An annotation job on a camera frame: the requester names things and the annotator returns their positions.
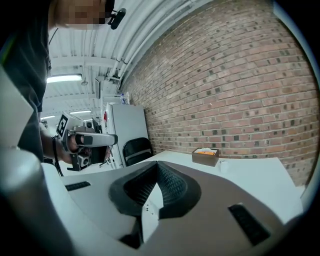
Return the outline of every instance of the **tissue box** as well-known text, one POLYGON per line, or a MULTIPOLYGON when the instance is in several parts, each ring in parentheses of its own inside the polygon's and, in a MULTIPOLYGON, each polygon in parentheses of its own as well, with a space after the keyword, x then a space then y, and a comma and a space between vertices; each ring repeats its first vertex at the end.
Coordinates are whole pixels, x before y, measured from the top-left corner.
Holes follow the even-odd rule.
POLYGON ((219 149, 210 148, 211 150, 216 150, 216 153, 214 155, 195 153, 195 151, 197 151, 198 149, 199 147, 192 152, 192 162, 215 167, 219 160, 219 149))

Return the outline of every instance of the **black t-shirt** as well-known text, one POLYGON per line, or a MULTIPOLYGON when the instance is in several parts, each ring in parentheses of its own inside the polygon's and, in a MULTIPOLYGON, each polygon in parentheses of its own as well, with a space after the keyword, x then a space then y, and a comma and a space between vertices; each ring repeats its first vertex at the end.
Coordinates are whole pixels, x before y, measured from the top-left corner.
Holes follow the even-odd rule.
POLYGON ((50 0, 41 2, 36 7, 37 12, 28 17, 25 23, 11 34, 15 35, 15 39, 3 67, 13 84, 33 108, 33 114, 18 146, 34 153, 40 161, 43 161, 38 112, 42 111, 42 100, 50 70, 48 49, 50 0))

